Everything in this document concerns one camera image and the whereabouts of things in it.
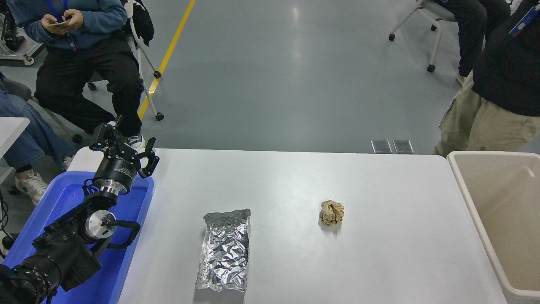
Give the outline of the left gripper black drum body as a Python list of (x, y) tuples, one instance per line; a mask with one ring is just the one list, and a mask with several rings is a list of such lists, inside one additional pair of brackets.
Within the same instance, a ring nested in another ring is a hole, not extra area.
[(93, 177), (93, 184), (101, 187), (117, 183), (122, 188), (131, 188), (136, 175), (137, 169), (133, 163), (117, 155), (104, 155)]

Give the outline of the seated person's left hand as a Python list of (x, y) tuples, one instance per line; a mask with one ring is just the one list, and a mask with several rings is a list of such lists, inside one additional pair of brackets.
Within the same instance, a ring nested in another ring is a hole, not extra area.
[(65, 10), (62, 17), (65, 19), (64, 27), (67, 29), (79, 30), (84, 25), (82, 12), (75, 8)]

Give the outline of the seated person's right hand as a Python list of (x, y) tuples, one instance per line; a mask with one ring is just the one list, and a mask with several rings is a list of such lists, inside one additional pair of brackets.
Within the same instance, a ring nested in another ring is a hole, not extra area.
[(43, 28), (50, 34), (63, 35), (66, 32), (65, 25), (55, 25), (58, 21), (53, 15), (44, 15), (41, 19), (41, 23)]

